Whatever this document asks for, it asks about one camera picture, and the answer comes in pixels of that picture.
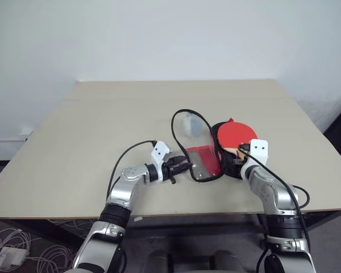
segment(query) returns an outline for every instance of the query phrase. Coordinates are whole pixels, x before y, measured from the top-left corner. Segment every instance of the white bracket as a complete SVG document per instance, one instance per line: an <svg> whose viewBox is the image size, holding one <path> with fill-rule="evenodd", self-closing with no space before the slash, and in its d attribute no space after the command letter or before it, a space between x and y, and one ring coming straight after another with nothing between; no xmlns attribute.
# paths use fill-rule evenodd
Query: white bracket
<svg viewBox="0 0 341 273"><path fill-rule="evenodd" d="M261 164L266 165L268 160L268 142L266 140L261 139L252 139L250 141L250 151L249 154L252 155L254 158L256 158L258 161L260 161ZM248 167L258 165L258 163L255 162L252 158L248 158L246 163L241 168L241 177L243 180L247 181L247 178L245 177L245 172L248 169Z"/></svg>
<svg viewBox="0 0 341 273"><path fill-rule="evenodd" d="M161 171L161 166L164 163L164 157L166 154L170 153L170 149L163 141L158 141L152 151L152 163L157 169L158 181L163 181L163 173Z"/></svg>

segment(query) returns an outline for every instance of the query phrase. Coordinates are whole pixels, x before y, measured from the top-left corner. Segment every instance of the table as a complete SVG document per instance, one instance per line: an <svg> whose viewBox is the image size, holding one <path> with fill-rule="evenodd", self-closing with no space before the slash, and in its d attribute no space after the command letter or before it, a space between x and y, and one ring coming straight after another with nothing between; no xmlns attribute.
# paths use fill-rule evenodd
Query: table
<svg viewBox="0 0 341 273"><path fill-rule="evenodd" d="M157 139L181 154L170 121L178 109L213 125L233 118L269 142L268 167L311 195L305 211L341 210L341 157L309 117L273 80L78 82L0 174L0 218L93 218L102 210L118 156ZM121 161L149 163L143 145ZM240 180L140 189L133 216L260 213L260 200Z"/></svg>

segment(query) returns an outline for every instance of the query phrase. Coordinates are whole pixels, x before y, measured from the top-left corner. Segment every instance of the red paddle face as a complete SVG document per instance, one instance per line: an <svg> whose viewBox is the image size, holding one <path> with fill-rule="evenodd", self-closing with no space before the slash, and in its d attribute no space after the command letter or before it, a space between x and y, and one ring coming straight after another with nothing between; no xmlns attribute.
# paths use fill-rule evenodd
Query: red paddle face
<svg viewBox="0 0 341 273"><path fill-rule="evenodd" d="M225 150L237 150L241 143L249 143L251 139L256 138L253 129L243 123L234 121L224 123L217 132L218 142Z"/></svg>

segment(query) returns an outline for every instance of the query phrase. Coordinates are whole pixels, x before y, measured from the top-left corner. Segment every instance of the black cable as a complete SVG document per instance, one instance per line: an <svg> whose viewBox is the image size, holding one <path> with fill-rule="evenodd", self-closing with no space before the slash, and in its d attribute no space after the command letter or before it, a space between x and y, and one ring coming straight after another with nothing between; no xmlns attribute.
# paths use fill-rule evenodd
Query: black cable
<svg viewBox="0 0 341 273"><path fill-rule="evenodd" d="M119 176L118 178L116 178L115 183L114 183L114 185L111 187L110 192L113 191L113 188L115 187L115 185L116 185L116 183L119 181L119 179L120 179L120 176Z"/></svg>
<svg viewBox="0 0 341 273"><path fill-rule="evenodd" d="M170 129L172 131L172 136L174 138L174 140L177 142L178 146L180 147L181 151L183 152L184 156L187 158L187 162L190 164L190 167L189 167L189 172L191 174L191 177L194 181L197 181L197 182L209 182L209 181L212 181L212 180L215 180L215 179L218 179L220 178L221 176L223 176L223 172L221 172L220 174L216 175L216 176L211 176L211 177L208 177L208 178L204 178L204 179L197 179L193 173L193 169L191 168L192 166L192 162L190 160L190 157L189 157L189 154L187 152L187 150L182 146L182 144L178 141L177 137L176 137L176 134L174 133L174 128L173 128L173 124L174 124L174 118L176 117L177 114L179 113L182 113L182 112L187 112L187 113L191 113L191 114L194 114L196 115L198 118L202 119L204 121L204 123L206 124L207 128L210 130L210 132L212 132L212 127L210 126L210 124L207 122L207 120L205 120L205 118L198 112L196 111L193 111L193 110L190 110L190 109L181 109L181 110L178 110L176 111L174 114L173 114L173 117L172 117L172 120L170 121ZM221 166L221 160L218 156L216 156L216 159L217 159L217 162L218 164Z"/></svg>
<svg viewBox="0 0 341 273"><path fill-rule="evenodd" d="M292 190L290 189L290 187L287 185L286 182L283 181L282 178L280 178L279 176L277 176L275 173L273 173L271 170L269 170L264 164L262 164L259 160L257 160L256 158L254 158L252 155L249 155L248 153L246 153L245 151L243 151L240 147L238 147L238 150L243 153L245 156L253 159L257 164L259 164L263 169L265 169L267 172L269 172L272 176L274 176L277 180L279 180L280 183L282 183L282 185L286 188L286 190L289 193L290 198L292 198L293 202L294 202L294 206L296 207L296 211L297 214L299 216L299 218L301 219L301 224L302 224L302 228L303 228L303 232L305 234L306 240L307 240L307 244L308 244L308 249L311 252L311 243L309 240L309 235L307 232L307 226L305 223L305 219L302 215L301 209L299 207L298 201L296 199L296 197L294 196L294 193L292 192Z"/></svg>
<svg viewBox="0 0 341 273"><path fill-rule="evenodd" d="M263 235L264 235L264 239L265 239L265 242L267 241L267 236L268 236L268 227L267 225L264 223L262 217L261 217L261 214L257 214L256 215L257 219L259 220L259 224L261 224L261 226L263 227Z"/></svg>
<svg viewBox="0 0 341 273"><path fill-rule="evenodd" d="M296 189L300 189L301 191L303 191L305 193L306 197L307 197L306 202L303 205L300 206L300 209L303 209L303 208L305 208L309 204L310 196L309 196L308 192L305 189L303 189L302 187L299 187L299 186L296 186L296 185L293 185L293 186Z"/></svg>
<svg viewBox="0 0 341 273"><path fill-rule="evenodd" d="M124 265L123 265L123 269L121 269L120 273L124 273L126 266L127 266L127 255L126 255L125 250L123 250L123 258L124 258Z"/></svg>
<svg viewBox="0 0 341 273"><path fill-rule="evenodd" d="M269 248L268 247L265 247L263 253L261 253L261 256L259 258L259 260L257 260L257 264L256 264L256 273L259 273L259 269L260 269L260 265L261 265L261 262L263 261L263 258L265 257L265 255L267 254Z"/></svg>
<svg viewBox="0 0 341 273"><path fill-rule="evenodd" d="M153 147L155 146L155 144L157 143L156 140L145 140L145 141L142 141L142 142L139 142L137 144L134 144L133 146L129 147L128 149L125 150L125 152L123 152L121 154L121 156L119 157L118 161L115 163L115 166L113 168L113 172L111 173L111 177L110 177L110 181L109 181L109 186L107 187L107 194L106 194L106 199L109 197L109 194L110 194L110 189L111 189L111 183L113 182L113 178L114 178L114 175L115 175L115 171L116 171L116 168L121 160L121 158L123 158L125 156L125 154L127 152L129 152L131 149L135 148L136 146L139 146L141 144L144 144L144 143L152 143Z"/></svg>

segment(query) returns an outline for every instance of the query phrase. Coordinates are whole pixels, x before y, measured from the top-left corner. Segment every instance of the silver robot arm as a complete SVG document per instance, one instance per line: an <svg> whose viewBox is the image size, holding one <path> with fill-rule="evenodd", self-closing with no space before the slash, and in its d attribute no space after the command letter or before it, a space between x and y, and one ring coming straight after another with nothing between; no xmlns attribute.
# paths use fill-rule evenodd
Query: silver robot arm
<svg viewBox="0 0 341 273"><path fill-rule="evenodd" d="M164 156L169 153L168 146L158 141L152 152L152 164L125 168L115 182L98 221L85 238L73 261L73 269L66 273L118 273L123 250L122 240L126 226L138 199L138 189L152 181L170 179L173 175L189 169L182 163L184 156L170 158L166 163Z"/></svg>
<svg viewBox="0 0 341 273"><path fill-rule="evenodd" d="M268 142L251 140L249 154L265 165ZM296 206L286 188L251 158L242 167L241 176L263 203L268 227L266 244L272 252L265 259L265 272L315 273ZM288 186L298 200L296 189L292 185Z"/></svg>

